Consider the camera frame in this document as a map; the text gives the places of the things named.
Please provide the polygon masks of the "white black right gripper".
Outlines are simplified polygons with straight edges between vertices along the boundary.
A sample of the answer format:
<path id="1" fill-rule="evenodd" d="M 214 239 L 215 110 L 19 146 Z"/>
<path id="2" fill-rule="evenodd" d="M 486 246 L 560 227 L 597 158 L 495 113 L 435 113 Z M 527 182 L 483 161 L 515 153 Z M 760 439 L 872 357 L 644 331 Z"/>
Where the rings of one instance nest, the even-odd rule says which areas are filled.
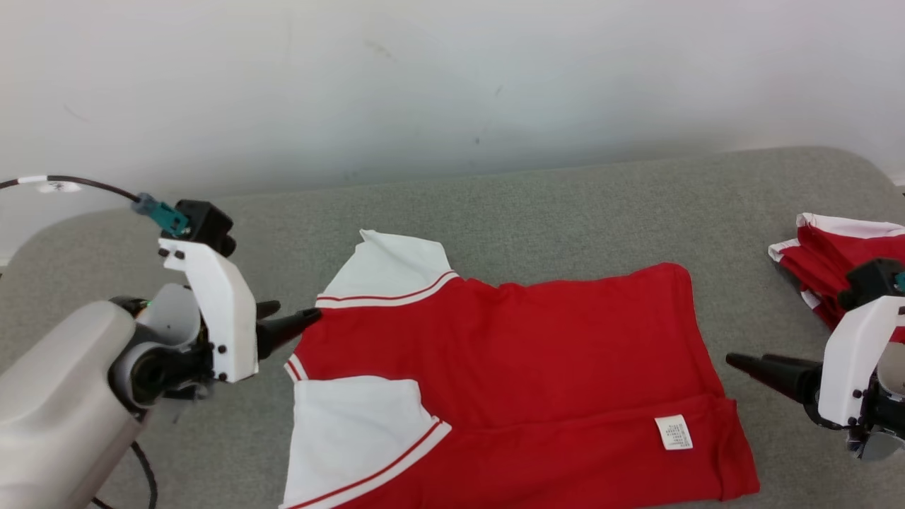
<path id="1" fill-rule="evenodd" d="M 903 452 L 903 298 L 882 296 L 844 315 L 823 362 L 730 352 L 726 362 L 808 407 L 818 426 L 847 432 L 850 453 Z"/>

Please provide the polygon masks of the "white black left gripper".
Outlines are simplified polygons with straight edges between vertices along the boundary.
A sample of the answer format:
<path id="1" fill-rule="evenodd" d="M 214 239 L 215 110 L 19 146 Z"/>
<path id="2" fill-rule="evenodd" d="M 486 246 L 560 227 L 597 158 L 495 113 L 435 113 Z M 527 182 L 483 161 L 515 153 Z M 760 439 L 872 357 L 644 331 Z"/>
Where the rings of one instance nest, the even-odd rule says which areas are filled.
<path id="1" fill-rule="evenodd" d="M 236 265 L 210 246 L 172 238 L 159 238 L 158 244 L 165 268 L 184 274 L 187 284 L 165 284 L 149 300 L 119 300 L 135 329 L 111 365 L 110 382 L 130 408 L 150 409 L 162 399 L 207 399 L 217 382 L 258 373 L 258 359 L 266 360 L 322 316 L 310 308 L 272 319 L 281 303 L 255 303 Z"/>

